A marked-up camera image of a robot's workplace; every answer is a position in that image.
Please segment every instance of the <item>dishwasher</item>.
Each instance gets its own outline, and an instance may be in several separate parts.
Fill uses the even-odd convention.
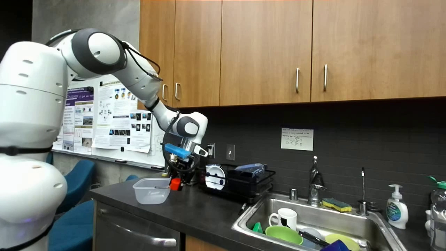
[[[95,213],[95,251],[182,249],[180,231],[98,201]]]

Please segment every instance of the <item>clear plastic bowl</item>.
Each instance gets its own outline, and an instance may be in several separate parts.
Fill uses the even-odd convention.
[[[137,201],[143,205],[164,203],[171,192],[171,177],[148,177],[141,178],[133,187]]]

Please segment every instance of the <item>black countertop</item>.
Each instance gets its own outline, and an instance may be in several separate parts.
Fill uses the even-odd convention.
[[[166,202],[161,205],[141,205],[136,199],[133,190],[134,183],[136,181],[126,181],[100,187],[93,190],[91,195],[100,202],[134,213],[187,236],[199,237],[226,249],[288,249],[232,230],[232,224],[242,212],[240,202],[211,195],[199,187],[185,187],[182,191],[172,191]],[[395,229],[395,231],[409,251],[430,249],[426,234],[398,229]]]

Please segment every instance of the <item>stainless steel sink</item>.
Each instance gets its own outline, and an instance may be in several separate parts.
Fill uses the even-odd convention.
[[[331,233],[348,236],[360,244],[362,251],[406,251],[406,247],[392,230],[391,224],[380,213],[370,212],[369,216],[362,216],[356,212],[341,213],[332,209],[310,206],[304,201],[292,201],[282,194],[270,194],[256,205],[249,206],[235,222],[233,230],[291,249],[314,249],[253,231],[257,222],[267,229],[270,226],[270,215],[278,212],[279,208],[295,209],[298,212],[300,229],[311,227],[318,230],[323,236]]]

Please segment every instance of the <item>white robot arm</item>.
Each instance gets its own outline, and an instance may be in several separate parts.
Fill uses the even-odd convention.
[[[97,29],[63,33],[56,46],[15,43],[0,64],[0,249],[47,249],[47,233],[66,197],[65,176],[45,162],[56,139],[72,79],[118,77],[157,117],[165,145],[186,167],[208,156],[201,146],[208,118],[182,114],[160,99],[162,79],[129,43]]]

